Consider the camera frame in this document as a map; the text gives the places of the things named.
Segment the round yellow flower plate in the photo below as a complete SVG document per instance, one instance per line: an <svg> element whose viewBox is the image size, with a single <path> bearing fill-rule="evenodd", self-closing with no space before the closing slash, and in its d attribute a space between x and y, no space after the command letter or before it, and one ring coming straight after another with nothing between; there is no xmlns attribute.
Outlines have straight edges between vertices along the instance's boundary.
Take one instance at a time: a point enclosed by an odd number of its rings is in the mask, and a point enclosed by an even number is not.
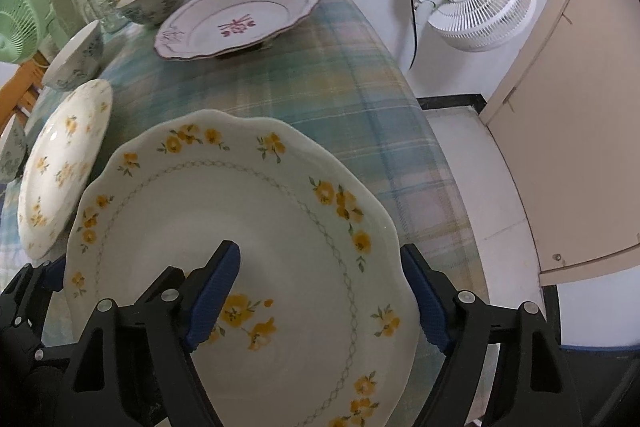
<svg viewBox="0 0 640 427"><path fill-rule="evenodd" d="M111 118L113 90L90 80L64 98L29 153L18 196L18 235L32 260L43 258L70 220Z"/></svg>

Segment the scalloped yellow flower plate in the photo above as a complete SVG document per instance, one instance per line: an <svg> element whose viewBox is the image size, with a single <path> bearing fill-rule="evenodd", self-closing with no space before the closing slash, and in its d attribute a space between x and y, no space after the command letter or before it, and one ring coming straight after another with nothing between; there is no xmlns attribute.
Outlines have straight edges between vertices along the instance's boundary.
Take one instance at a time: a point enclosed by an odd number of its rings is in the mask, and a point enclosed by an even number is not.
<svg viewBox="0 0 640 427"><path fill-rule="evenodd" d="M285 122L203 109L114 150L82 194L64 293L75 331L218 245L238 275L193 362L227 426L382 426L420 333L390 215Z"/></svg>

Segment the red pattern white plate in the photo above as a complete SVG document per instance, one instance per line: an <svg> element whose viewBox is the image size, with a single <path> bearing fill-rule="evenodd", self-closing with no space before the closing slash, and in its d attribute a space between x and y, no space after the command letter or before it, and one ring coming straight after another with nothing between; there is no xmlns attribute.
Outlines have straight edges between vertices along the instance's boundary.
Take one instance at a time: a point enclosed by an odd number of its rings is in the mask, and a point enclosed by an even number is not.
<svg viewBox="0 0 640 427"><path fill-rule="evenodd" d="M238 52L276 38L311 16L320 0L191 0L161 25L154 50L192 61Z"/></svg>

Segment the wooden bed headboard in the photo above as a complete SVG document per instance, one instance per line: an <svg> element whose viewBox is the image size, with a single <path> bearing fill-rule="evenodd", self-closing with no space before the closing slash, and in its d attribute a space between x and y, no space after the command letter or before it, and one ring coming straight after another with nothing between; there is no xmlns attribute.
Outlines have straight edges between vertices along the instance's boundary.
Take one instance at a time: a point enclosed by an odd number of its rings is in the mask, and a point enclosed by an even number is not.
<svg viewBox="0 0 640 427"><path fill-rule="evenodd" d="M46 70L34 60L18 66L14 76L1 87L0 131L15 116L25 126L43 90Z"/></svg>

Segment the beige door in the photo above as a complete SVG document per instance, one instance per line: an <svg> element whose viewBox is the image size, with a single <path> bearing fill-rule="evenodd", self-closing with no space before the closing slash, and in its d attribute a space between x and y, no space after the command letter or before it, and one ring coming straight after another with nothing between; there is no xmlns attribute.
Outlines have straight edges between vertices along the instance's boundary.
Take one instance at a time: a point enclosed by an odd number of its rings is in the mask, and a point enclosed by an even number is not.
<svg viewBox="0 0 640 427"><path fill-rule="evenodd" d="M639 1L548 0L482 119L544 286L639 262Z"/></svg>

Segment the green desk fan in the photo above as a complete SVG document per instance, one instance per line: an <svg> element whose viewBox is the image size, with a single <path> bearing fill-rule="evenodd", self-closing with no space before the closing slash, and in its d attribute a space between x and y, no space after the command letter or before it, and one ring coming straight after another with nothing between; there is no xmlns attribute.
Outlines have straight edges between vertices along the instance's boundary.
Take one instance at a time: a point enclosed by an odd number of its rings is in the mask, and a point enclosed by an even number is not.
<svg viewBox="0 0 640 427"><path fill-rule="evenodd" d="M27 62L36 54L46 35L58 48L70 40L70 34L51 0L1 0L3 63Z"/></svg>

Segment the plaid tablecloth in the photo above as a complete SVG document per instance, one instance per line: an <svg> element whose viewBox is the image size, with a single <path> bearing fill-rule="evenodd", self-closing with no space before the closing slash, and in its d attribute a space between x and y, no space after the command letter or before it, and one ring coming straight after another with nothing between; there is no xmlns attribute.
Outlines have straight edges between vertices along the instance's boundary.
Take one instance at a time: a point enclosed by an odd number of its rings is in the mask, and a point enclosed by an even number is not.
<svg viewBox="0 0 640 427"><path fill-rule="evenodd" d="M258 51L166 61L154 31L130 25L104 44L114 106L98 163L169 119L214 108L272 117L336 156L382 202L401 242L454 285L485 295L468 214L432 127L390 52L352 0L311 16Z"/></svg>

